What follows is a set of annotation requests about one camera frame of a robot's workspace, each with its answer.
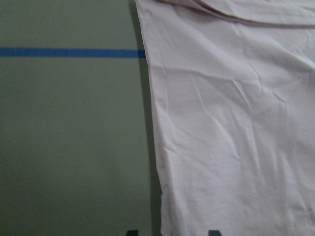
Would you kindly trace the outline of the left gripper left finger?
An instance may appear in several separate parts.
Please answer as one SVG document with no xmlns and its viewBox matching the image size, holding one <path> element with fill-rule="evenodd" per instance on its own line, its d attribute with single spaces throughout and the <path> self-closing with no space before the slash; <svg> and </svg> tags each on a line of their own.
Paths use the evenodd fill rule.
<svg viewBox="0 0 315 236">
<path fill-rule="evenodd" d="M 126 236 L 138 236 L 138 230 L 128 230 Z"/>
</svg>

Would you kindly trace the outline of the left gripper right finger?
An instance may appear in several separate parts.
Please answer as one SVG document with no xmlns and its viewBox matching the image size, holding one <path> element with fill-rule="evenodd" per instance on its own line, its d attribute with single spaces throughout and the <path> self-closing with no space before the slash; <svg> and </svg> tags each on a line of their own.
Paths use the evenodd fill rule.
<svg viewBox="0 0 315 236">
<path fill-rule="evenodd" d="M 220 231 L 219 230 L 209 230 L 208 236 L 220 236 Z"/>
</svg>

